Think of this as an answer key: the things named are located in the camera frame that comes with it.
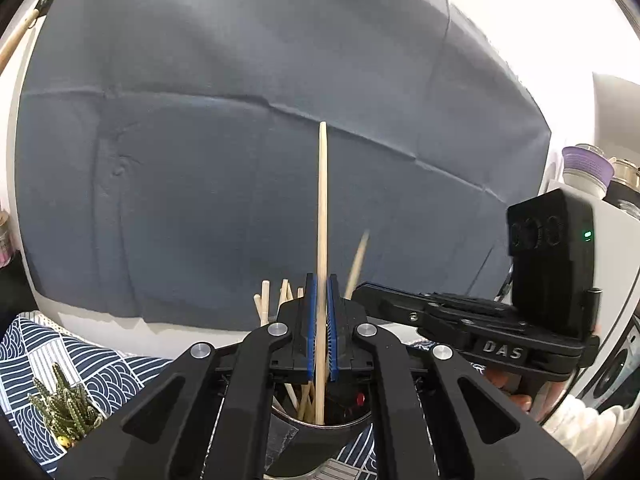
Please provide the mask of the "person right hand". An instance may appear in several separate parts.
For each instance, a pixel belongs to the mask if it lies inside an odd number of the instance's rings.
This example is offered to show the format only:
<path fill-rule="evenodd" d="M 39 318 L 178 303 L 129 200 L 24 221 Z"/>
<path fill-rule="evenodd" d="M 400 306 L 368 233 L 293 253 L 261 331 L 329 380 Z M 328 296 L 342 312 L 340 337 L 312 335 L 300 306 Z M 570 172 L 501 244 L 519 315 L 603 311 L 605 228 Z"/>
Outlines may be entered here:
<path fill-rule="evenodd" d="M 515 375 L 486 367 L 484 377 L 488 382 L 491 382 L 496 388 L 502 391 L 522 411 L 528 412 L 530 410 L 533 403 L 531 396 L 527 394 L 516 394 L 510 391 L 510 387 L 518 382 L 518 378 Z"/>

